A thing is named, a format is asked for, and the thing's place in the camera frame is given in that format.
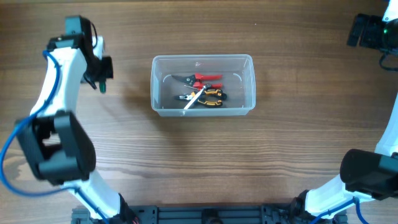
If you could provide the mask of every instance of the red-handled pliers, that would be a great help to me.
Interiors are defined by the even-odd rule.
[[[202,75],[201,73],[195,73],[194,75],[190,75],[188,77],[181,77],[179,75],[172,75],[172,77],[194,88],[202,89],[205,84],[203,84],[201,81],[219,80],[223,77],[223,75]],[[222,83],[211,84],[211,88],[220,89],[221,87],[223,87]]]

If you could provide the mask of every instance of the yellow and black handle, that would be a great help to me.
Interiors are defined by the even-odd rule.
[[[216,97],[217,99],[220,100],[225,100],[226,99],[226,94],[223,93],[222,90],[217,90],[217,89],[207,89],[207,90],[203,90],[202,95],[211,95]]]
[[[218,101],[206,101],[206,100],[198,99],[197,103],[201,104],[203,106],[209,107],[209,108],[216,108],[216,107],[219,107],[219,106],[223,105],[223,102],[221,100],[218,100]]]

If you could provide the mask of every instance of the red handle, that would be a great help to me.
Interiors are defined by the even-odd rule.
[[[193,84],[192,87],[201,90],[201,89],[203,88],[204,85],[206,85],[206,84],[203,84],[203,83],[200,83],[200,82],[195,82],[195,83]],[[212,87],[212,88],[215,88],[215,89],[220,89],[220,88],[223,87],[223,84],[222,84],[222,83],[211,84],[211,87]]]
[[[222,83],[219,83],[219,84],[211,84],[211,87],[212,87],[212,88],[215,88],[215,89],[220,89],[220,88],[223,87],[223,84],[222,84]]]
[[[203,81],[203,80],[217,80],[222,78],[223,75],[202,75],[201,73],[195,73],[195,78],[197,80]]]

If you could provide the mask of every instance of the transparent plastic box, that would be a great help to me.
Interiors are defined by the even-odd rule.
[[[175,96],[190,94],[195,90],[171,75],[187,77],[223,75],[219,80],[202,83],[222,83],[227,94],[223,105],[207,108],[193,104],[184,109],[189,101],[176,100]],[[156,56],[152,62],[150,78],[152,109],[161,116],[236,116],[245,115],[256,105],[256,79],[250,55],[165,55]],[[217,101],[213,96],[203,96],[207,101]]]

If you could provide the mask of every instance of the wooden table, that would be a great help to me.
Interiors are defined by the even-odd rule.
[[[102,95],[82,85],[77,117],[97,169],[130,205],[289,202],[339,173],[351,148],[373,151],[386,128],[398,74],[376,50],[346,46],[354,16],[383,15],[383,1],[136,1],[0,5],[0,143],[29,114],[42,87],[41,51],[64,17],[96,25],[115,79]],[[247,116],[161,118],[150,107],[156,55],[249,54],[257,105]],[[32,176],[18,143],[6,157],[12,183]],[[0,185],[1,223],[69,223],[68,193],[22,198]],[[362,206],[370,223],[397,223],[398,200]],[[359,223],[354,209],[349,222]]]

